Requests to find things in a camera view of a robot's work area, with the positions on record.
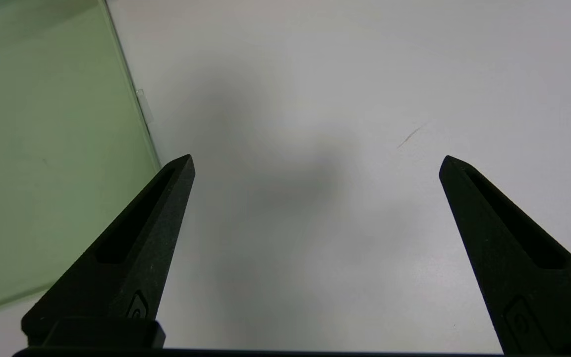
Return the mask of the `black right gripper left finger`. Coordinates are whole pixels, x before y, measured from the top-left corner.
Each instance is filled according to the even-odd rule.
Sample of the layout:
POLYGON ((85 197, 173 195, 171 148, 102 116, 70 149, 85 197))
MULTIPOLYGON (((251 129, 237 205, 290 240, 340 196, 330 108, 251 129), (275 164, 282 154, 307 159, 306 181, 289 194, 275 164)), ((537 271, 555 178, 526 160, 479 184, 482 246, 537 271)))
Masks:
POLYGON ((195 178, 165 165, 23 316, 30 347, 157 347, 156 315, 195 178))

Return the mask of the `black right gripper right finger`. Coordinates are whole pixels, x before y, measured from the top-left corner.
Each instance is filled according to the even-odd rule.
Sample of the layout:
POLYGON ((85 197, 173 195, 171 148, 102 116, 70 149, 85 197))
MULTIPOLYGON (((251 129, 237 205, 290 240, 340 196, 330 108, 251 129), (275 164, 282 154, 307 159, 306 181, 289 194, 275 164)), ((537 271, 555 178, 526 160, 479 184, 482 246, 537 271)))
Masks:
POLYGON ((438 176, 503 353, 571 356, 571 253, 469 163, 438 176))

